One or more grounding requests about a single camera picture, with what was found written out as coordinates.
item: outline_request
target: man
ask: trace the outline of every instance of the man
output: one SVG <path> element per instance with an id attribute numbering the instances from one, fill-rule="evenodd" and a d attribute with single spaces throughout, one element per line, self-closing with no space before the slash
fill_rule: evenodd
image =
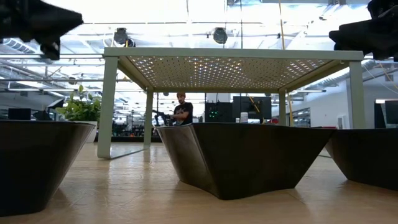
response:
<path id="1" fill-rule="evenodd" d="M 185 102 L 185 93 L 177 93 L 177 99 L 180 104 L 175 107 L 174 115 L 171 117 L 177 121 L 176 125 L 192 123 L 192 104 Z"/>

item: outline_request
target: dark planter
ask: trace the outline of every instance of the dark planter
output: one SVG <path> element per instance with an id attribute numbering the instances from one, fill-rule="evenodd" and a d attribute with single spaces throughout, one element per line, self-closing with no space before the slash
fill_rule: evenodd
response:
<path id="1" fill-rule="evenodd" d="M 180 180 L 222 200 L 294 188 L 334 131 L 236 123 L 157 130 Z"/>
<path id="2" fill-rule="evenodd" d="M 0 121 L 0 217 L 43 210 L 93 128 L 74 122 Z"/>
<path id="3" fill-rule="evenodd" d="M 347 179 L 398 190 L 398 129 L 337 130 L 325 146 Z"/>

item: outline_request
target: perforated tabletop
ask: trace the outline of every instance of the perforated tabletop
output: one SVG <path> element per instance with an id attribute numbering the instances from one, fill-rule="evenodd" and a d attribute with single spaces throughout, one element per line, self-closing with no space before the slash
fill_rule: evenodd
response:
<path id="1" fill-rule="evenodd" d="M 362 52 L 252 49 L 106 48 L 118 68 L 155 92 L 292 91 L 360 61 Z"/>

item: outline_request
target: green leaves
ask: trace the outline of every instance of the green leaves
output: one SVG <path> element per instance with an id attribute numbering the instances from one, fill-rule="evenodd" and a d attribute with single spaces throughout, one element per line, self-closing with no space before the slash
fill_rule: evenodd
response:
<path id="1" fill-rule="evenodd" d="M 79 86 L 78 94 L 80 100 L 74 100 L 74 93 L 70 94 L 70 99 L 67 100 L 68 105 L 64 108 L 56 108 L 55 110 L 63 114 L 65 119 L 69 121 L 99 121 L 101 114 L 100 97 L 93 97 L 87 94 L 88 101 L 85 99 L 83 86 Z"/>

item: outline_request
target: ceiling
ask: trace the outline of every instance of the ceiling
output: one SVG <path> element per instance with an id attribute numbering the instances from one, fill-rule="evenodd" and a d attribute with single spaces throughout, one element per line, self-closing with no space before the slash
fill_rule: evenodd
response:
<path id="1" fill-rule="evenodd" d="M 370 19 L 367 0 L 347 0 L 346 5 L 328 5 L 322 0 L 283 0 L 281 5 L 284 21 L 284 38 L 280 38 L 280 14 L 278 0 L 46 0 L 45 2 L 83 14 L 84 24 L 61 38 L 62 54 L 77 54 L 75 58 L 49 62 L 42 59 L 3 60 L 0 67 L 2 79 L 100 80 L 103 78 L 104 60 L 95 57 L 105 47 L 119 47 L 113 41 L 118 27 L 127 28 L 129 37 L 137 47 L 190 47 L 234 49 L 286 49 L 333 50 L 334 43 L 328 38 L 331 30 L 341 24 Z M 212 34 L 216 27 L 225 28 L 228 41 L 217 44 Z M 19 39 L 5 39 L 0 54 L 40 54 L 35 42 L 23 43 Z M 94 58 L 79 58 L 80 54 Z M 115 103 L 120 111 L 135 110 L 143 113 L 145 93 L 118 72 Z M 82 84 L 86 90 L 102 89 L 102 82 L 0 82 L 13 88 L 76 89 Z M 52 91 L 51 95 L 68 95 L 67 91 Z M 159 108 L 170 112 L 175 105 L 175 95 L 159 95 Z M 204 110 L 203 93 L 189 94 L 194 103 L 194 114 Z"/>

